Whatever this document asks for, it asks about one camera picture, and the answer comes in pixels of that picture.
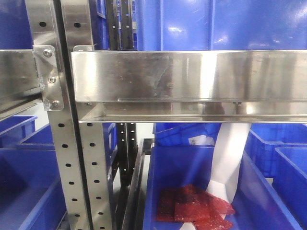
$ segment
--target storage rack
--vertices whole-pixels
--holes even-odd
[[[120,1],[121,36],[116,3],[106,1],[109,47],[133,49],[131,2]],[[135,122],[307,121],[304,50],[102,51],[95,0],[27,0],[26,6],[33,50],[1,50],[0,70],[10,79],[26,73],[28,83],[14,92],[11,82],[3,81],[11,101],[1,106],[1,119],[40,102],[38,76],[71,230],[134,225],[131,210],[140,209],[135,194],[152,143],[146,140],[136,154]],[[263,68],[263,63],[270,65]],[[227,90],[221,88],[225,81]],[[102,122],[118,123],[113,166],[106,158]],[[121,197],[128,200],[118,202],[127,203],[123,207],[113,195],[117,167]]]

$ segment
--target white paper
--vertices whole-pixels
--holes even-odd
[[[190,145],[214,145],[214,139],[206,135],[189,138]]]
[[[232,203],[238,184],[239,169],[251,124],[223,123],[217,136],[211,179],[207,192]],[[195,230],[189,223],[180,230]]]

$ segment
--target blue storage crate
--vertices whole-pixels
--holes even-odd
[[[11,116],[0,121],[0,148],[15,147],[21,139],[35,131],[37,116]]]
[[[307,229],[307,148],[277,148],[277,174],[272,186]]]
[[[25,1],[2,0],[0,5],[0,49],[32,49]]]
[[[55,230],[65,212],[54,151],[0,149],[0,229]]]
[[[277,147],[307,146],[303,124],[253,124],[245,151],[265,177],[276,175]]]
[[[139,0],[139,50],[306,49],[307,0]]]
[[[156,123],[153,134],[157,146],[195,145],[201,135],[212,137],[215,143],[220,127],[221,123]]]
[[[27,150],[54,150],[50,125],[45,125],[30,136],[22,139],[16,147]]]
[[[154,147],[152,149],[143,229],[179,230],[182,223],[156,222],[159,192],[165,187],[195,184],[205,189],[210,181],[214,148]],[[301,230],[261,172],[244,154],[240,166],[236,211],[226,219],[234,223],[232,230]]]

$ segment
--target screw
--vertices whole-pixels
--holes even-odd
[[[53,105],[54,107],[58,107],[58,106],[59,106],[59,101],[58,101],[58,100],[53,101],[53,102],[52,102],[52,105]]]
[[[52,52],[50,49],[45,49],[43,54],[45,57],[48,57],[48,58],[52,56]]]
[[[56,77],[49,77],[48,78],[49,83],[55,83],[56,82]]]

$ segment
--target stainless steel shelf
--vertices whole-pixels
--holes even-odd
[[[306,122],[307,51],[73,52],[81,122]]]
[[[307,102],[307,51],[72,52],[77,102]]]
[[[0,120],[40,103],[40,97],[33,51],[0,50]]]

